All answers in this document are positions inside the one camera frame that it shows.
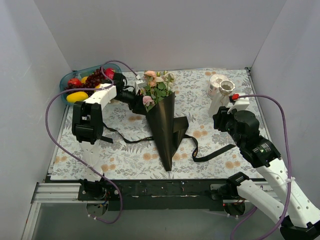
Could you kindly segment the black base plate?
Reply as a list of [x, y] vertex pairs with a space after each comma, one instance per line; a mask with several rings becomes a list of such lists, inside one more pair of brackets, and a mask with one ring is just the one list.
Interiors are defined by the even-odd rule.
[[210, 210], [242, 215], [246, 200], [219, 195], [225, 179], [144, 179], [88, 182], [81, 181], [78, 200], [102, 202], [109, 211], [124, 210]]

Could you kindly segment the dark red grapes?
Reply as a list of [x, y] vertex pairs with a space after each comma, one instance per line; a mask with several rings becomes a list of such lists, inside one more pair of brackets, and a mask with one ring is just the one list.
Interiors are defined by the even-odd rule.
[[[80, 81], [83, 77], [88, 77], [85, 83], [82, 83], [81, 86], [68, 86], [68, 81], [72, 78], [78, 78]], [[85, 73], [79, 73], [73, 71], [68, 76], [64, 77], [62, 80], [62, 85], [60, 86], [61, 91], [69, 89], [93, 89], [99, 88], [102, 81], [105, 79], [104, 75], [101, 72], [101, 69], [96, 69], [94, 71], [89, 71]]]

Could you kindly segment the floral table mat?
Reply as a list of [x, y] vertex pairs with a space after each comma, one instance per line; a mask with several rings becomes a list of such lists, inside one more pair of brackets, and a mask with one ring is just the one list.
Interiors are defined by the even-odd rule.
[[132, 113], [125, 103], [111, 101], [103, 110], [106, 124], [104, 135], [113, 142], [102, 141], [99, 145], [101, 168], [111, 180], [149, 179], [225, 179], [243, 172], [250, 178], [259, 178], [259, 173], [241, 156], [238, 148], [206, 162], [194, 162], [192, 152], [207, 156], [229, 144], [232, 138], [226, 132], [213, 127], [208, 110], [211, 99], [207, 87], [213, 74], [227, 76], [235, 85], [235, 92], [253, 94], [249, 73], [244, 69], [192, 69], [176, 70], [175, 90], [176, 117], [186, 116], [189, 127], [187, 139], [183, 139], [172, 158], [172, 170], [165, 171], [153, 141], [146, 118]]

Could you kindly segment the pink dragon fruit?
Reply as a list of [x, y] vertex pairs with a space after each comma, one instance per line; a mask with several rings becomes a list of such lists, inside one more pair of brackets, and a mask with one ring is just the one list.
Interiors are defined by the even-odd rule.
[[116, 70], [113, 68], [107, 68], [104, 70], [104, 73], [109, 79], [113, 79], [116, 73]]

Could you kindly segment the white ceramic vase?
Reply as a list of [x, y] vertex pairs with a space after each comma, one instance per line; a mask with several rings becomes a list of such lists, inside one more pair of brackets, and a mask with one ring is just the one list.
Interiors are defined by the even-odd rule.
[[210, 117], [217, 114], [220, 107], [226, 107], [229, 104], [229, 95], [235, 89], [235, 85], [230, 80], [223, 80], [218, 87], [216, 94], [211, 101], [208, 114]]

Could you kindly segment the small orange fruit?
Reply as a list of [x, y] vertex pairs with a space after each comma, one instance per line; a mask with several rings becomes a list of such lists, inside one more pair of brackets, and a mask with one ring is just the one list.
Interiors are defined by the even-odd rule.
[[81, 79], [81, 83], [82, 83], [82, 84], [85, 84], [85, 83], [86, 83], [86, 81], [87, 81], [87, 79], [88, 79], [88, 77], [87, 77], [87, 76], [83, 77], [83, 78]]

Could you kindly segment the red apple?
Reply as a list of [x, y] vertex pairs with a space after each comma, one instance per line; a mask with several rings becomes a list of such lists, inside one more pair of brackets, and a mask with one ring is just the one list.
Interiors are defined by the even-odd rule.
[[74, 87], [74, 86], [81, 86], [82, 82], [78, 78], [71, 78], [68, 82], [67, 85], [69, 87]]

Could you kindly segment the yellow mango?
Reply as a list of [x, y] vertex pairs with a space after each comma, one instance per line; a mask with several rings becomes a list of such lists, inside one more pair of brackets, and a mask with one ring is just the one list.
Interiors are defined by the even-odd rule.
[[88, 99], [89, 96], [86, 92], [84, 91], [77, 91], [77, 92], [74, 92], [74, 93], [71, 93], [69, 94], [67, 97], [66, 97], [66, 101], [68, 103], [75, 103], [75, 102], [82, 102], [86, 99]]

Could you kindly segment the pink flower bouquet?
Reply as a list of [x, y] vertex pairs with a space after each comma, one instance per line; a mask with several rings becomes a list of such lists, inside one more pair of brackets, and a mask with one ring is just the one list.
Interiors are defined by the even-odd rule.
[[173, 93], [176, 76], [173, 72], [166, 70], [163, 72], [148, 70], [144, 72], [143, 77], [146, 85], [139, 90], [139, 94], [142, 96], [142, 104], [148, 112]]

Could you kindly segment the black paper cone wrapper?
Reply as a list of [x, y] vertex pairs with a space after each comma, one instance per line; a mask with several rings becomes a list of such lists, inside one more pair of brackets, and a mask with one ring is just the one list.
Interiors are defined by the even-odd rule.
[[189, 128], [186, 116], [174, 116], [175, 97], [175, 93], [166, 96], [146, 114], [158, 154], [167, 172], [172, 170], [173, 156]]

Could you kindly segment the aluminium rail frame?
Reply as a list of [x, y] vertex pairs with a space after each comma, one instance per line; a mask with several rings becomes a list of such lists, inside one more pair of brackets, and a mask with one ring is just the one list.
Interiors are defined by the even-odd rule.
[[[125, 76], [125, 78], [127, 80], [127, 85], [126, 85], [125, 89], [128, 91], [131, 91], [131, 92], [135, 90], [134, 83], [136, 80], [136, 75], [140, 75], [140, 77], [144, 80], [144, 71], [141, 71], [140, 73], [122, 72], [122, 74]], [[254, 93], [252, 93], [252, 94], [245, 93], [244, 96], [241, 96], [241, 98], [249, 98], [250, 104], [246, 108], [246, 110], [252, 112], [255, 115], [256, 119], [259, 121], [260, 135], [263, 136], [264, 138], [266, 138], [267, 140], [271, 141], [271, 138], [269, 137], [269, 132], [268, 132], [267, 126], [263, 122], [263, 114], [258, 109], [259, 104], [257, 101], [257, 97], [258, 96]], [[87, 169], [87, 167], [86, 167], [86, 164], [83, 162], [83, 152], [81, 150], [80, 144], [77, 141], [76, 137], [72, 133], [73, 106], [74, 105], [70, 106], [67, 109], [67, 111], [64, 115], [65, 121], [64, 121], [62, 128], [61, 128], [60, 138], [55, 141], [56, 148], [57, 148], [57, 154], [55, 156], [56, 161], [53, 165], [50, 179], [49, 179], [49, 181], [44, 182], [44, 183], [40, 183], [36, 186], [33, 201], [35, 203], [73, 203], [73, 202], [75, 202], [75, 203], [85, 203], [85, 204], [97, 205], [97, 206], [99, 206], [99, 209], [96, 212], [89, 213], [88, 216], [92, 219], [102, 221], [103, 220], [103, 210], [107, 209], [109, 211], [106, 204], [104, 204], [103, 202], [94, 202], [93, 203], [93, 202], [86, 202], [86, 201], [78, 200], [78, 194], [79, 194], [81, 182], [87, 181], [86, 179], [84, 179], [84, 173], [85, 173], [85, 170]], [[104, 123], [104, 120], [103, 120], [103, 125], [104, 125], [104, 129], [103, 129], [102, 136], [105, 138], [112, 139], [112, 138], [104, 135], [104, 130], [107, 127], [107, 125]], [[154, 142], [151, 130], [150, 130], [150, 133], [151, 133], [150, 136], [145, 137], [145, 140]], [[220, 148], [219, 150], [216, 150], [216, 151], [214, 151], [206, 156], [202, 156], [202, 157], [198, 156], [199, 151], [198, 151], [198, 149], [195, 149], [191, 154], [192, 159], [196, 163], [204, 163], [204, 162], [212, 160], [213, 158], [218, 157], [219, 155], [221, 155], [221, 154], [223, 154], [233, 148], [237, 148], [239, 150], [239, 148], [236, 146], [236, 143], [234, 142], [233, 139], [232, 139], [232, 141], [233, 142], [231, 144], [228, 144], [228, 145]], [[289, 176], [293, 177], [291, 163], [290, 163], [290, 155], [288, 153], [280, 153], [280, 155], [281, 155], [282, 160], [284, 161], [284, 164], [286, 165], [286, 168], [288, 169]], [[178, 180], [198, 180], [198, 179], [200, 179], [200, 180], [204, 180], [204, 179], [221, 180], [221, 179], [225, 179], [227, 181], [227, 179], [229, 177], [227, 177], [227, 178], [195, 178], [195, 179], [178, 179]], [[273, 191], [273, 189], [270, 187], [268, 182], [264, 179], [264, 177], [261, 174], [259, 174], [258, 178], [249, 177], [249, 179], [252, 180], [253, 183], [257, 187], [259, 187], [265, 193], [272, 196], [274, 199], [278, 198], [277, 195], [275, 194], [275, 192]], [[109, 179], [105, 176], [105, 174], [103, 172], [103, 176], [100, 181], [106, 181], [110, 184], [113, 184], [113, 182], [115, 180], [143, 180], [143, 179]], [[239, 197], [240, 199], [246, 200], [247, 202], [252, 204], [252, 202], [250, 202], [249, 200], [242, 198], [238, 195], [229, 195], [229, 194], [227, 194], [227, 195]], [[123, 204], [121, 204], [119, 210], [117, 210], [115, 212], [118, 215], [121, 215], [123, 211], [124, 211]], [[280, 222], [274, 222], [274, 229], [275, 230], [280, 230], [280, 226], [281, 226]]]

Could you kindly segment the teal plastic fruit basket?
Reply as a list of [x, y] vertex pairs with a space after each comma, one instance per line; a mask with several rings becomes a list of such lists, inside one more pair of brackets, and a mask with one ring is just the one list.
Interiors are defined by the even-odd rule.
[[68, 73], [61, 79], [59, 88], [62, 92], [69, 89], [74, 91], [62, 94], [61, 99], [66, 105], [72, 106], [75, 102], [84, 101], [91, 97], [95, 93], [90, 90], [91, 88], [99, 89], [101, 84], [109, 84], [109, 79], [112, 79], [116, 86], [120, 86], [117, 89], [118, 92], [128, 83], [120, 67], [114, 63]]

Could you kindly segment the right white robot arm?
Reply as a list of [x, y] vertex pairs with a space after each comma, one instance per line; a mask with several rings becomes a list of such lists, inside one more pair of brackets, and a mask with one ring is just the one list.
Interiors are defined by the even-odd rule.
[[286, 240], [314, 240], [320, 235], [320, 210], [307, 198], [295, 179], [289, 176], [281, 154], [259, 131], [259, 121], [248, 110], [222, 106], [213, 115], [214, 128], [227, 132], [240, 154], [261, 174], [277, 199], [257, 187], [244, 173], [238, 172], [219, 188], [221, 195], [242, 197], [254, 204], [275, 223]]

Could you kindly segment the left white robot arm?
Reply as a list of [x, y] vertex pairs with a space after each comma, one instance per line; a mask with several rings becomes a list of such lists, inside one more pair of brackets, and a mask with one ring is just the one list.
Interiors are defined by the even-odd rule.
[[129, 109], [139, 115], [146, 115], [143, 99], [135, 90], [126, 90], [126, 77], [115, 73], [112, 81], [102, 82], [103, 90], [95, 91], [89, 98], [73, 104], [72, 134], [82, 150], [82, 161], [87, 169], [83, 178], [89, 182], [100, 181], [103, 170], [100, 163], [99, 144], [103, 140], [112, 143], [111, 138], [103, 137], [103, 109], [112, 100], [128, 104]]

